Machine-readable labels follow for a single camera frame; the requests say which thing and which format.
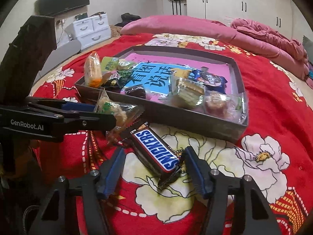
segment snack package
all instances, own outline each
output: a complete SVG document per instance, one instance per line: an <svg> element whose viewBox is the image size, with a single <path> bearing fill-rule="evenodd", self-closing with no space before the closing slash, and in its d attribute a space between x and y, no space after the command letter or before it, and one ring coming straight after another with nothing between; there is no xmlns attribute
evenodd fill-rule
<svg viewBox="0 0 313 235"><path fill-rule="evenodd" d="M133 70L116 71L102 86L105 89L122 89L131 80L133 72Z"/></svg>
<svg viewBox="0 0 313 235"><path fill-rule="evenodd" d="M203 103L204 86L184 78L170 77L171 92L163 102L171 106L194 109Z"/></svg>
<svg viewBox="0 0 313 235"><path fill-rule="evenodd" d="M178 78L184 78L187 79L191 73L191 70L183 70L180 68L173 68L171 69L171 75L178 77Z"/></svg>
<svg viewBox="0 0 313 235"><path fill-rule="evenodd" d="M102 85L100 58L95 51L85 61L84 76L86 86L99 88Z"/></svg>
<svg viewBox="0 0 313 235"><path fill-rule="evenodd" d="M102 71L129 70L136 63L118 59L116 57L104 57L101 61Z"/></svg>
<svg viewBox="0 0 313 235"><path fill-rule="evenodd" d="M225 88L227 80L224 77L196 69L192 70L192 73L194 74L194 81L203 83L206 86L206 90L226 94Z"/></svg>
<svg viewBox="0 0 313 235"><path fill-rule="evenodd" d="M123 141L131 145L138 159L160 179L158 188L174 182L182 168L182 159L143 121L136 122L122 133Z"/></svg>
<svg viewBox="0 0 313 235"><path fill-rule="evenodd" d="M247 98L244 93L224 95L216 91L206 91L205 110L209 115L236 123L243 123L247 117Z"/></svg>
<svg viewBox="0 0 313 235"><path fill-rule="evenodd" d="M128 88L125 88L125 94L128 96L134 96L142 99L151 99L151 91L148 89L145 89L143 84L131 86Z"/></svg>
<svg viewBox="0 0 313 235"><path fill-rule="evenodd" d="M119 134L132 125L143 111L142 106L111 101L105 90L101 92L95 107L95 112L113 114L116 119L115 128L106 135L109 143L118 142Z"/></svg>

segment metal screw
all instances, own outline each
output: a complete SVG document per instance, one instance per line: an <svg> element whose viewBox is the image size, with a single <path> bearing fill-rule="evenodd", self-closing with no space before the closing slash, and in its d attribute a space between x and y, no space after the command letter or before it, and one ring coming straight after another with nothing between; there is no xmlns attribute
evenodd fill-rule
<svg viewBox="0 0 313 235"><path fill-rule="evenodd" d="M217 169L212 169L211 174L217 176L219 174L219 171Z"/></svg>
<svg viewBox="0 0 313 235"><path fill-rule="evenodd" d="M59 182L64 182L65 179L66 179L65 176L59 176L59 177L58 177L58 181L59 181Z"/></svg>
<svg viewBox="0 0 313 235"><path fill-rule="evenodd" d="M91 172L90 172L90 175L92 175L92 176L96 176L96 175L98 175L99 174L99 171L97 170L97 169L94 169L94 170L92 170Z"/></svg>
<svg viewBox="0 0 313 235"><path fill-rule="evenodd" d="M252 180L252 177L250 175L244 175L244 180L250 182Z"/></svg>

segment red bed sheet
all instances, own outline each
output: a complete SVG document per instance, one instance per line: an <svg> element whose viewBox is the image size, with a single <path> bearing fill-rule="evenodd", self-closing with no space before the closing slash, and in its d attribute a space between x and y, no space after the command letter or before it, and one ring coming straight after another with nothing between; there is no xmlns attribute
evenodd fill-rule
<svg viewBox="0 0 313 235"><path fill-rule="evenodd" d="M162 38L152 34L121 36L96 51L101 58L114 56L131 46L151 40L163 45ZM177 42L178 47L218 53L232 57L237 62L249 98L249 126L236 146L227 148L236 152L234 160L228 161L241 160L245 173L251 174L262 188L282 233L295 234L313 206L313 126L310 122L313 112L295 83L270 60L221 41L215 40L210 44L223 48L207 50L196 43ZM74 83L83 76L83 65L88 55L80 56L52 74L35 96L79 101ZM35 153L46 181L52 183L60 175L79 177L97 168L102 161L111 157L114 150L104 146L105 138L101 133L80 131L65 135L60 144L41 142ZM127 157L131 157L132 149L126 151ZM149 203L138 199L140 190L147 186L147 183L140 184L123 176L115 194L108 202L103 202L105 214L116 234L199 233L206 206L198 197L193 198L187 212L179 216L173 214L170 219L164 220L161 209L149 212ZM182 201L188 197L183 193L176 196L179 196L176 200ZM160 205L165 199L157 194L153 197L151 201L159 200ZM80 198L77 208L81 232L87 234ZM232 204L229 205L225 234L229 234L231 227L231 209Z"/></svg>

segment wrapped pastry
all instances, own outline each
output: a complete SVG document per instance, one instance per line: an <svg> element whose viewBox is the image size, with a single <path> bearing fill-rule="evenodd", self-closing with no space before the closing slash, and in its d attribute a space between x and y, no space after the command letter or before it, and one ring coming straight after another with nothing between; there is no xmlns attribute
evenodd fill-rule
<svg viewBox="0 0 313 235"><path fill-rule="evenodd" d="M172 92L168 96L170 104L175 107L194 109L202 104L204 87L198 82L188 79L175 79L171 76Z"/></svg>
<svg viewBox="0 0 313 235"><path fill-rule="evenodd" d="M86 86L99 88L102 85L100 58L95 51L85 61L84 76Z"/></svg>
<svg viewBox="0 0 313 235"><path fill-rule="evenodd" d="M205 97L205 107L210 115L225 119L229 101L230 98L227 95L212 91L209 96Z"/></svg>
<svg viewBox="0 0 313 235"><path fill-rule="evenodd" d="M243 123L247 117L247 98L244 93L223 95L216 91L206 91L204 106L209 115L235 123Z"/></svg>
<svg viewBox="0 0 313 235"><path fill-rule="evenodd" d="M95 112L113 114L116 119L115 128L106 137L109 143L118 142L119 134L143 113L141 106L111 101L105 90L102 91L95 107Z"/></svg>

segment pink pillow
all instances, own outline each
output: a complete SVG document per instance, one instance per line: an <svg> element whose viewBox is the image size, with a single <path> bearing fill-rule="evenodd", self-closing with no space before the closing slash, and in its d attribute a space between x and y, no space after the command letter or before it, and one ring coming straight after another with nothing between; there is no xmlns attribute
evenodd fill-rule
<svg viewBox="0 0 313 235"><path fill-rule="evenodd" d="M309 73L309 69L305 63L296 61L284 50L242 34L219 21L181 15L156 15L133 21L121 30L121 34L126 35L140 33L171 33L211 37L235 45L256 55L266 57L302 80Z"/></svg>

